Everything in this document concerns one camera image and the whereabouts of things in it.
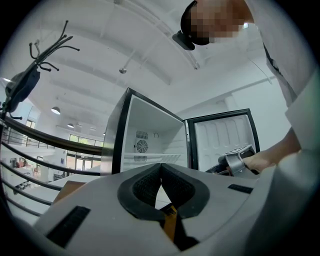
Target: metal railing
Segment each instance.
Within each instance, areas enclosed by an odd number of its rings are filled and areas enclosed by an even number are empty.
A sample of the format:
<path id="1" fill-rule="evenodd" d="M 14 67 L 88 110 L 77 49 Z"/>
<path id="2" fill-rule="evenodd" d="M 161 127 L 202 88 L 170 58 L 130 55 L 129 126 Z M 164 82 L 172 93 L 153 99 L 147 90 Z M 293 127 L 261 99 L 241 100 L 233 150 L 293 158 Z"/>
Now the metal railing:
<path id="1" fill-rule="evenodd" d="M 61 149 L 65 149 L 68 151 L 74 151 L 74 152 L 79 152 L 79 153 L 83 153 L 83 154 L 90 154 L 90 155 L 96 155 L 96 156 L 101 156 L 102 154 L 102 147 L 99 146 L 92 146 L 92 145 L 86 145 L 86 144 L 81 144 L 81 143 L 77 143 L 77 142 L 73 142 L 73 141 L 69 141 L 69 140 L 65 140 L 65 139 L 61 139 L 52 135 L 48 135 L 46 133 L 43 133 L 41 131 L 29 128 L 11 118 L 6 118 L 5 119 L 5 124 L 11 128 L 11 131 L 16 131 L 19 134 L 25 135 L 27 136 L 27 140 L 28 138 L 31 138 L 32 140 L 36 140 L 38 141 L 38 145 L 40 143 L 46 144 L 48 145 L 47 148 L 49 148 L 50 146 L 52 147 L 57 147 L 57 148 L 61 148 Z M 12 151 L 13 153 L 21 156 L 22 158 L 28 159 L 38 165 L 41 166 L 45 166 L 48 167 L 50 169 L 54 169 L 54 170 L 58 170 L 58 171 L 62 171 L 65 172 L 67 174 L 79 174 L 79 175 L 87 175 L 87 176 L 100 176 L 100 172 L 90 172 L 90 171 L 81 171 L 81 170 L 75 170 L 75 169 L 69 169 L 69 168 L 65 168 L 62 166 L 57 166 L 45 161 L 41 161 L 39 159 L 36 159 L 34 157 L 31 157 L 23 152 L 20 152 L 19 150 L 17 150 L 16 148 L 12 147 L 12 145 L 10 145 L 10 139 L 7 138 L 6 136 L 3 136 L 2 133 L 0 133 L 0 140 L 1 141 L 1 145 L 3 147 L 6 147 L 7 149 L 9 149 L 10 151 Z M 60 186 L 56 186 L 56 185 L 52 185 L 50 183 L 46 183 L 43 181 L 40 181 L 36 178 L 33 178 L 29 175 L 23 174 L 21 172 L 19 172 L 18 170 L 14 169 L 13 167 L 9 166 L 8 164 L 6 164 L 5 162 L 3 162 L 2 160 L 0 161 L 0 165 L 5 168 L 6 170 L 8 170 L 9 172 L 25 179 L 28 182 L 37 184 L 39 186 L 42 186 L 44 188 L 47 189 L 51 189 L 51 190 L 55 190 L 55 191 L 60 191 L 62 189 L 62 187 Z M 16 186 L 11 185 L 8 181 L 3 180 L 1 178 L 1 182 L 4 186 L 6 186 L 7 188 L 13 190 L 15 193 L 18 193 L 20 195 L 22 195 L 23 197 L 26 197 L 28 199 L 31 199 L 33 201 L 36 201 L 38 203 L 50 206 L 53 202 L 51 201 L 47 201 L 44 200 L 42 198 L 36 197 L 34 195 L 28 194 L 22 190 L 20 190 L 19 188 L 17 188 Z M 32 209 L 29 209 L 21 204 L 19 204 L 18 202 L 14 201 L 12 198 L 9 198 L 8 195 L 5 195 L 6 200 L 11 203 L 12 205 L 18 207 L 19 209 L 23 210 L 24 212 L 27 212 L 31 215 L 34 216 L 41 216 L 41 213 L 33 211 Z"/>
<path id="2" fill-rule="evenodd" d="M 43 149 L 54 149 L 54 146 L 49 144 L 42 143 L 38 140 L 33 138 L 29 138 L 28 136 L 16 132 L 14 129 L 10 128 L 5 130 L 3 133 L 3 142 L 7 144 L 17 145 L 17 146 L 24 146 L 24 147 L 31 147 L 31 148 L 43 148 Z"/>

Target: ceiling light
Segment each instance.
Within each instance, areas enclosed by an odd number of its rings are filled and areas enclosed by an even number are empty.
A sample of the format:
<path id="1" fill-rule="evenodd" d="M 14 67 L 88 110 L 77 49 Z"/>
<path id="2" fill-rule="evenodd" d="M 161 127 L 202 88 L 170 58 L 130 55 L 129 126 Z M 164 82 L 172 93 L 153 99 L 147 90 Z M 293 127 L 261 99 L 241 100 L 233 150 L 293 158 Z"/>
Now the ceiling light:
<path id="1" fill-rule="evenodd" d="M 127 70 L 125 68 L 121 68 L 121 69 L 119 69 L 119 72 L 121 74 L 125 74 L 125 73 L 127 73 Z"/>
<path id="2" fill-rule="evenodd" d="M 57 106 L 54 106 L 53 108 L 51 108 L 51 111 L 57 115 L 60 115 L 60 108 L 58 108 Z"/>

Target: person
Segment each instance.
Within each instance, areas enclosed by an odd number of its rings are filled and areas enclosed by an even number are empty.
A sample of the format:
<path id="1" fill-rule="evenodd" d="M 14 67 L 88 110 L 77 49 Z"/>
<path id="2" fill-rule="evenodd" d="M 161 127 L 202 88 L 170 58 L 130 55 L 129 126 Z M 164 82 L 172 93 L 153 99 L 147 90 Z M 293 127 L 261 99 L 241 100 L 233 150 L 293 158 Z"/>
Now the person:
<path id="1" fill-rule="evenodd" d="M 234 37 L 244 23 L 258 27 L 267 66 L 276 76 L 289 107 L 316 70 L 316 61 L 297 27 L 278 5 L 267 0 L 193 1 L 182 16 L 181 30 L 194 44 L 201 45 L 201 39 L 214 42 L 217 38 Z M 291 128 L 280 142 L 245 158 L 244 163 L 261 172 L 300 149 Z"/>

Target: white wall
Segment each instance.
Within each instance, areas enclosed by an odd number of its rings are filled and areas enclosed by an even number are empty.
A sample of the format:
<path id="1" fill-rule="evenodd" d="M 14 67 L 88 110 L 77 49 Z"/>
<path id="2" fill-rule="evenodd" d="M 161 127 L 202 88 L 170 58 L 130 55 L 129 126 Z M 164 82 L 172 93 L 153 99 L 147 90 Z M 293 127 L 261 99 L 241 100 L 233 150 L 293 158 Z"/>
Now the white wall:
<path id="1" fill-rule="evenodd" d="M 83 138 L 87 138 L 90 140 L 96 140 L 96 141 L 104 141 L 104 137 L 98 137 L 98 136 L 93 136 L 91 134 L 85 134 L 85 133 L 81 133 L 81 132 L 77 132 L 75 130 L 72 129 L 68 129 L 68 128 L 64 128 L 61 126 L 57 126 L 56 130 L 55 130 L 55 136 L 65 139 L 65 140 L 69 140 L 69 136 L 70 135 L 76 135 L 79 137 L 83 137 Z"/>
<path id="2" fill-rule="evenodd" d="M 37 109 L 37 107 L 32 106 L 30 113 L 29 113 L 29 116 L 28 116 L 28 119 L 37 124 L 40 114 L 41 114 L 40 110 Z"/>
<path id="3" fill-rule="evenodd" d="M 177 112 L 176 115 L 184 120 L 202 116 L 214 115 L 217 113 L 227 112 L 228 108 L 224 100 L 216 101 L 215 99 L 207 100 L 203 103 L 189 107 Z"/>
<path id="4" fill-rule="evenodd" d="M 178 113 L 274 76 L 266 65 L 265 52 L 259 50 L 249 57 L 264 73 L 249 60 L 247 54 L 230 52 L 213 58 L 211 65 L 190 72 L 189 76 L 151 99 Z"/>
<path id="5" fill-rule="evenodd" d="M 2 103 L 6 100 L 6 92 L 5 92 L 5 86 L 7 82 L 5 82 L 2 78 L 0 78 L 0 102 Z"/>
<path id="6" fill-rule="evenodd" d="M 64 132 L 63 130 L 58 129 L 56 126 L 52 128 L 53 132 L 51 135 L 59 137 L 61 139 L 69 140 L 69 134 Z M 46 156 L 43 158 L 48 161 L 50 164 L 54 164 L 56 166 L 65 167 L 67 160 L 67 150 L 63 148 L 55 147 L 55 154 L 51 156 Z M 50 182 L 54 180 L 54 174 L 62 175 L 62 171 L 49 169 L 48 179 Z"/>
<path id="7" fill-rule="evenodd" d="M 276 79 L 233 92 L 239 109 L 250 109 L 260 149 L 266 150 L 284 138 L 291 125 L 285 116 L 286 101 Z"/>
<path id="8" fill-rule="evenodd" d="M 34 128 L 40 132 L 55 136 L 56 125 L 57 124 L 56 124 L 55 119 L 52 119 L 46 113 L 42 112 L 39 115 L 39 118 L 38 118 L 37 122 L 35 123 Z"/>

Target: glass door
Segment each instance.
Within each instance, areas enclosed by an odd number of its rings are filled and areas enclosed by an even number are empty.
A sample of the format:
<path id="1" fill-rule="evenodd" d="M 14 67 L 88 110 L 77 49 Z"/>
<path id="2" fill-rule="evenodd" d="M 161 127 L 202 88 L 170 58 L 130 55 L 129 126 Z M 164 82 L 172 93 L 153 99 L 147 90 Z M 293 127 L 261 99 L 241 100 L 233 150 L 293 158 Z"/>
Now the glass door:
<path id="1" fill-rule="evenodd" d="M 92 166 L 92 160 L 84 160 L 84 166 L 83 166 L 84 171 L 91 169 L 91 166 Z"/>
<path id="2" fill-rule="evenodd" d="M 84 160 L 81 158 L 77 158 L 75 161 L 75 169 L 78 171 L 84 170 Z"/>

